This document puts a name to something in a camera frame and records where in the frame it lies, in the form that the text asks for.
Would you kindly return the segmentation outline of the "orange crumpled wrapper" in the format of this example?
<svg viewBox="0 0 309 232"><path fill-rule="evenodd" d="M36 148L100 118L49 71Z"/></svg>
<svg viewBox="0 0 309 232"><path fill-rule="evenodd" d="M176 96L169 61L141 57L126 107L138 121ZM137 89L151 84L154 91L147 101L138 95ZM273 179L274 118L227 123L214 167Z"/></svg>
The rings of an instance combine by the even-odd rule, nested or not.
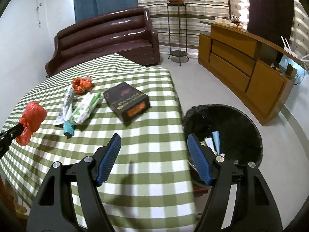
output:
<svg viewBox="0 0 309 232"><path fill-rule="evenodd" d="M74 78L72 81L72 87L76 94L84 94L90 91L92 86L93 83L90 77Z"/></svg>

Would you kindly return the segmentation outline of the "red plastic bag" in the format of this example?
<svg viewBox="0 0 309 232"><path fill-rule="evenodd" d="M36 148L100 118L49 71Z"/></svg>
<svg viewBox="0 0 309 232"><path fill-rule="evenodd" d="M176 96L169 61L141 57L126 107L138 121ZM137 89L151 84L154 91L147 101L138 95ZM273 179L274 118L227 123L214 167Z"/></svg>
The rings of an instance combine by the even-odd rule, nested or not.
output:
<svg viewBox="0 0 309 232"><path fill-rule="evenodd" d="M21 146L26 146L30 142L33 133L36 132L41 123L46 119L46 110L37 102L27 104L19 123L23 125L23 132L16 138L16 141Z"/></svg>

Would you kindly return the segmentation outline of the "white blue toothpaste tube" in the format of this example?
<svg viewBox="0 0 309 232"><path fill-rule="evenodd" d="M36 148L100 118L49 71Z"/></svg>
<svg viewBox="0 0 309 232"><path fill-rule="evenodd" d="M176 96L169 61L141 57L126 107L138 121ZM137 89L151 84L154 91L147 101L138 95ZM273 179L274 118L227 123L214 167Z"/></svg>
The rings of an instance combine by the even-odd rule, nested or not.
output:
<svg viewBox="0 0 309 232"><path fill-rule="evenodd" d="M62 106L59 109L57 118L53 122L55 126L62 125L70 119L72 114L73 98L75 96L75 91L72 85L69 85L64 94Z"/></svg>

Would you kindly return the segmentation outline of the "dark cigarette carton box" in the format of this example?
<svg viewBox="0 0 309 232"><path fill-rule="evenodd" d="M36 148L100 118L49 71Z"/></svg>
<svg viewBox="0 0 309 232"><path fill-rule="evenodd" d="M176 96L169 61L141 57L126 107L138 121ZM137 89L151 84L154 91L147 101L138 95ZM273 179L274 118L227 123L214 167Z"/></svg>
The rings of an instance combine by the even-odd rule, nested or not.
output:
<svg viewBox="0 0 309 232"><path fill-rule="evenodd" d="M108 106L123 123L130 123L150 108L148 95L126 82L108 89L103 95Z"/></svg>

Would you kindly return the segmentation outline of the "wooden sideboard cabinet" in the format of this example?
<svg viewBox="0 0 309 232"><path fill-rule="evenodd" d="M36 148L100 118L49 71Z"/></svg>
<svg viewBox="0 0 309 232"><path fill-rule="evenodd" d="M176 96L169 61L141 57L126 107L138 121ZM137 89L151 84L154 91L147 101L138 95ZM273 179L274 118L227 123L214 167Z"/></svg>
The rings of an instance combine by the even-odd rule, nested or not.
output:
<svg viewBox="0 0 309 232"><path fill-rule="evenodd" d="M244 30L209 24L209 35L199 35L198 62L225 84L267 125L284 106L295 77L279 69L281 47Z"/></svg>

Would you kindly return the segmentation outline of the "white wifi router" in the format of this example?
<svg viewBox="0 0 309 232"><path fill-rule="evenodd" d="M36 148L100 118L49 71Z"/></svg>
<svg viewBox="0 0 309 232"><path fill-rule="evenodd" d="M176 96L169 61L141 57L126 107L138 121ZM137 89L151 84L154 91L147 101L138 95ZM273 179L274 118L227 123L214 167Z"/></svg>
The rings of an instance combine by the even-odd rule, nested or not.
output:
<svg viewBox="0 0 309 232"><path fill-rule="evenodd" d="M291 47L290 47L290 45L289 45L287 39L286 39L286 38L283 38L283 36L281 36L281 39L282 39L282 42L283 42L283 44L284 44L284 50L285 50L286 52L288 52L289 54L291 54L293 57L298 58L299 56L298 56L295 52L293 52L293 51L291 50ZM305 56L303 56L303 57L300 57L300 60L301 60L302 62L309 62L308 56L309 56L309 54L307 54L307 55L305 55Z"/></svg>

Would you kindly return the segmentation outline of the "white green toothpaste tube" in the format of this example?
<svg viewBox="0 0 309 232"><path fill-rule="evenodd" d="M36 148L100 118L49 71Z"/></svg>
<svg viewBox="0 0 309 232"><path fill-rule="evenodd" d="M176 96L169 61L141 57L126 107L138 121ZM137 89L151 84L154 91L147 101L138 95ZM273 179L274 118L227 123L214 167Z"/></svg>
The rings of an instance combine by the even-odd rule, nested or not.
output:
<svg viewBox="0 0 309 232"><path fill-rule="evenodd" d="M214 146L212 138L211 137L205 138L204 141L205 141L206 145L211 148L212 152L215 155L217 155L217 151L215 149L215 146Z"/></svg>

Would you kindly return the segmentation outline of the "black trash bin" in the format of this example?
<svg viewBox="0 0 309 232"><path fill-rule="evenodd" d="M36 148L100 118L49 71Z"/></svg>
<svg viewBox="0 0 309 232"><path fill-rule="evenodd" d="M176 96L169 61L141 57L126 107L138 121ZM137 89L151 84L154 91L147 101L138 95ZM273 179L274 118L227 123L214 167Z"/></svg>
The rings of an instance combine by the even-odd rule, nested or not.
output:
<svg viewBox="0 0 309 232"><path fill-rule="evenodd" d="M206 146L204 139L213 139L214 131L219 131L221 153L213 153L210 163L212 182L206 185L199 178L188 150L187 139L193 133ZM255 124L245 114L228 105L194 106L184 117L183 132L191 180L194 183L212 187L213 190L222 190L236 184L241 193L249 195L263 192L265 181L258 168L262 160L262 138Z"/></svg>

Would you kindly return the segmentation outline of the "mickey mouse plush toy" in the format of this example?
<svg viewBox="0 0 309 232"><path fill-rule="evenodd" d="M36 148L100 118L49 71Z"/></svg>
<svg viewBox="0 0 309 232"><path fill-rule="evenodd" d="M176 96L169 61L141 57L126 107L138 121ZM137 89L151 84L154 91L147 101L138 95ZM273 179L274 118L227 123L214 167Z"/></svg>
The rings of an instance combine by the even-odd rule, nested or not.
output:
<svg viewBox="0 0 309 232"><path fill-rule="evenodd" d="M235 15L231 15L230 17L231 26L236 29L242 29L243 24L240 22L239 18Z"/></svg>

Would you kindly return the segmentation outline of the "dark red leather sofa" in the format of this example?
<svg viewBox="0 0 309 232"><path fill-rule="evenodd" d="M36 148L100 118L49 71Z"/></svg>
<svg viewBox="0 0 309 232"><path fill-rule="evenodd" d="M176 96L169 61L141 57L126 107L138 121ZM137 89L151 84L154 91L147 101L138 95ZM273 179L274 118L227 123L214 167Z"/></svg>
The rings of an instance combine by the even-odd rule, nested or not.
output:
<svg viewBox="0 0 309 232"><path fill-rule="evenodd" d="M142 66L160 63L159 37L148 9L131 7L91 17L57 33L48 77L78 64L118 53Z"/></svg>

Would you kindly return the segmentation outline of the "dark purple curtain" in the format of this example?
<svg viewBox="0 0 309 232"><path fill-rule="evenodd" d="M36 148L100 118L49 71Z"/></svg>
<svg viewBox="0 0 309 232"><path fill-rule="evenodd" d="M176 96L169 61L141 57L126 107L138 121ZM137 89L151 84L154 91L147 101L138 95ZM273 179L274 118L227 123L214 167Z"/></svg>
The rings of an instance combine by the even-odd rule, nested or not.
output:
<svg viewBox="0 0 309 232"><path fill-rule="evenodd" d="M248 32L281 48L289 39L294 18L294 0L249 0Z"/></svg>

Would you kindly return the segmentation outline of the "white box on cabinet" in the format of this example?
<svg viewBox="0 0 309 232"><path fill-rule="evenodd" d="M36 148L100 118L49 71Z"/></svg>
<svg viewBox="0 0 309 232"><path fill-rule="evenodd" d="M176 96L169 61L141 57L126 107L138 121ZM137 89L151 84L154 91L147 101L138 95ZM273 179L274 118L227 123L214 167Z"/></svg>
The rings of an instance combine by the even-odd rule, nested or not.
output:
<svg viewBox="0 0 309 232"><path fill-rule="evenodd" d="M215 23L226 27L230 27L232 25L232 22L230 20L219 17L215 18Z"/></svg>

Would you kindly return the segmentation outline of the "light blue tube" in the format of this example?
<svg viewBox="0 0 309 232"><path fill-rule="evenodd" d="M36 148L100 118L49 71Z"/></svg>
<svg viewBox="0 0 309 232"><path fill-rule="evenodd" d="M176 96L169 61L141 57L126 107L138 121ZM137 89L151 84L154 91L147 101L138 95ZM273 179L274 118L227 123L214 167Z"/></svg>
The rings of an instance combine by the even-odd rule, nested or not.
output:
<svg viewBox="0 0 309 232"><path fill-rule="evenodd" d="M220 154L220 137L219 137L219 131L214 131L212 132L213 135L213 141L215 143L215 148L216 148L216 152L217 154Z"/></svg>

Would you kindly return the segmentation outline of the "green white tissue pack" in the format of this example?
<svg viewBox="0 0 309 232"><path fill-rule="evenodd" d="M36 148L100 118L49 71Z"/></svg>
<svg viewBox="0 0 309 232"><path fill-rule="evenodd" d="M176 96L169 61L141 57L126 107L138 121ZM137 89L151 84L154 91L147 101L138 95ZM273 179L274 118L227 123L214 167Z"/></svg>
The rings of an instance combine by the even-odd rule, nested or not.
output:
<svg viewBox="0 0 309 232"><path fill-rule="evenodd" d="M101 99L101 92L87 93L72 112L69 122L73 125L83 124Z"/></svg>

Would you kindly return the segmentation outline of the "striped beige curtain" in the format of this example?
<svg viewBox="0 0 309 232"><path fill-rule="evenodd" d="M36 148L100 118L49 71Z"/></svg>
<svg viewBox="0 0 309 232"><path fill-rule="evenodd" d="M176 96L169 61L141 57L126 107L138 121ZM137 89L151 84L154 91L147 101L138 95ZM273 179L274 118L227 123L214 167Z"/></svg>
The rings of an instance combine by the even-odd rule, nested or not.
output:
<svg viewBox="0 0 309 232"><path fill-rule="evenodd" d="M161 54L169 53L168 13L166 5L168 0L138 0L138 5L147 8L150 12L151 22L158 32L159 47ZM188 53L191 57L197 56L199 47L199 35L209 35L210 26L201 21L213 23L216 17L228 19L229 0L185 0L188 17ZM172 50L178 49L178 18L177 8L170 7L171 44ZM182 26L182 49L185 49L185 21L181 20Z"/></svg>

